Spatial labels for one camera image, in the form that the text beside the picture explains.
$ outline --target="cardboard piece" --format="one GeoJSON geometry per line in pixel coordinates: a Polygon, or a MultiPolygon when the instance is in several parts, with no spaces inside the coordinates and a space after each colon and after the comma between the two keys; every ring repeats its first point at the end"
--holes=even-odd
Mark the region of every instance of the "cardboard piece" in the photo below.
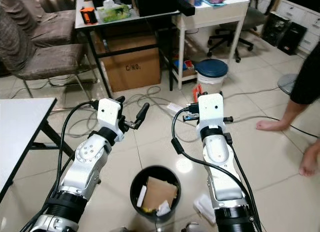
{"type": "Polygon", "coordinates": [[[171,208],[172,202],[177,196],[178,188],[168,182],[149,177],[146,190],[142,207],[153,210],[158,209],[165,200],[168,201],[171,208]]]}
{"type": "MultiPolygon", "coordinates": [[[[156,43],[154,35],[138,34],[107,39],[109,51],[119,51],[156,43]]],[[[104,50],[102,43],[98,50],[104,50]]],[[[102,58],[113,92],[161,82],[158,48],[102,58]]]]}

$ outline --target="brown fabric chair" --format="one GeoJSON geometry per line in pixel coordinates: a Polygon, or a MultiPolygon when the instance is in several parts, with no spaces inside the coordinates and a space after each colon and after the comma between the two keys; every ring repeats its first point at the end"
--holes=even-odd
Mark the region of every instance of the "brown fabric chair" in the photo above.
{"type": "Polygon", "coordinates": [[[0,59],[14,76],[23,80],[30,97],[33,96],[26,80],[75,75],[87,98],[91,99],[78,77],[79,72],[92,70],[90,63],[90,65],[81,64],[82,59],[86,57],[85,45],[69,44],[36,48],[26,33],[2,8],[0,17],[0,59]]]}
{"type": "Polygon", "coordinates": [[[36,0],[25,2],[27,6],[21,0],[0,0],[0,6],[21,26],[36,47],[72,43],[75,35],[75,10],[45,13],[36,0]]]}

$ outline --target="bucket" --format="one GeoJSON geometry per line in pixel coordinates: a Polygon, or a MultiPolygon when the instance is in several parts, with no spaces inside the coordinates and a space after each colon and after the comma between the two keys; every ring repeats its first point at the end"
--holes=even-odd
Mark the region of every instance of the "bucket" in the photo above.
{"type": "Polygon", "coordinates": [[[206,59],[195,65],[197,83],[208,94],[219,93],[224,79],[227,77],[228,66],[218,59],[206,59]]]}
{"type": "Polygon", "coordinates": [[[137,174],[137,176],[133,179],[133,182],[130,188],[130,200],[133,207],[140,215],[142,215],[143,217],[147,218],[152,222],[163,223],[168,221],[174,214],[175,208],[179,203],[180,197],[181,197],[181,184],[179,179],[170,169],[160,165],[150,166],[141,170],[137,174]],[[156,213],[146,213],[142,210],[142,208],[137,207],[137,201],[140,195],[141,188],[143,185],[147,184],[147,180],[149,176],[160,179],[162,181],[167,181],[168,183],[173,184],[177,187],[176,198],[172,202],[170,212],[162,216],[157,216],[156,213]]]}

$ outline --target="table leg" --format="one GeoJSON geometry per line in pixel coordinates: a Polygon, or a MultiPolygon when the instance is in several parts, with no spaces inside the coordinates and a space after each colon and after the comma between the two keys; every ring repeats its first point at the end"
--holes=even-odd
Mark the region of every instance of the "table leg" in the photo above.
{"type": "MultiPolygon", "coordinates": [[[[61,143],[61,137],[55,132],[55,130],[49,125],[48,121],[46,121],[42,129],[43,133],[45,133],[46,136],[48,136],[58,147],[60,147],[61,143]]],[[[63,143],[63,151],[68,155],[69,157],[72,156],[72,160],[75,159],[74,151],[72,148],[70,148],[69,145],[67,145],[66,142],[63,143]]]]}
{"type": "Polygon", "coordinates": [[[180,28],[179,39],[179,68],[178,68],[178,89],[182,89],[182,72],[184,63],[184,51],[185,51],[185,28],[180,28]]]}
{"type": "Polygon", "coordinates": [[[170,91],[173,90],[173,86],[174,86],[174,75],[173,75],[173,72],[172,72],[172,53],[173,53],[173,47],[172,47],[172,42],[173,42],[173,37],[174,37],[174,33],[173,33],[173,30],[172,30],[172,22],[171,22],[171,19],[170,19],[170,22],[169,22],[169,27],[168,27],[168,30],[169,30],[169,51],[168,51],[168,62],[169,62],[169,88],[170,88],[170,91]]]}
{"type": "Polygon", "coordinates": [[[229,60],[228,60],[229,67],[230,67],[231,61],[233,59],[233,56],[235,54],[236,47],[238,45],[238,40],[240,37],[242,25],[244,24],[244,20],[245,20],[245,16],[243,16],[243,18],[238,22],[238,25],[237,25],[235,33],[234,33],[234,37],[233,37],[233,41],[232,41],[232,45],[231,45],[231,49],[230,49],[230,53],[229,53],[229,60]]]}
{"type": "Polygon", "coordinates": [[[98,67],[98,70],[99,70],[99,73],[100,73],[100,76],[101,76],[101,79],[102,79],[102,82],[104,84],[104,87],[106,89],[106,92],[108,93],[108,96],[109,98],[112,98],[112,95],[111,95],[111,92],[109,90],[109,87],[108,87],[108,84],[107,84],[107,81],[105,79],[105,75],[104,75],[104,72],[102,70],[102,67],[101,67],[101,64],[100,64],[100,61],[99,61],[99,58],[97,57],[97,53],[96,53],[96,49],[95,49],[95,46],[94,46],[94,43],[92,42],[92,38],[91,38],[91,35],[90,35],[90,31],[87,31],[87,32],[84,32],[88,42],[89,42],[89,45],[90,45],[90,48],[91,48],[91,51],[92,51],[92,54],[93,54],[93,57],[95,59],[95,63],[98,67]]]}

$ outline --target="white cabinet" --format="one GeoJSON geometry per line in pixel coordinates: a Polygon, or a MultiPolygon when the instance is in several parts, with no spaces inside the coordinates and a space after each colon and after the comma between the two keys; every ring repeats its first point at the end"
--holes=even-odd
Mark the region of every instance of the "white cabinet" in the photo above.
{"type": "Polygon", "coordinates": [[[320,14],[286,0],[280,3],[276,13],[307,28],[299,46],[311,52],[320,38],[320,14]]]}

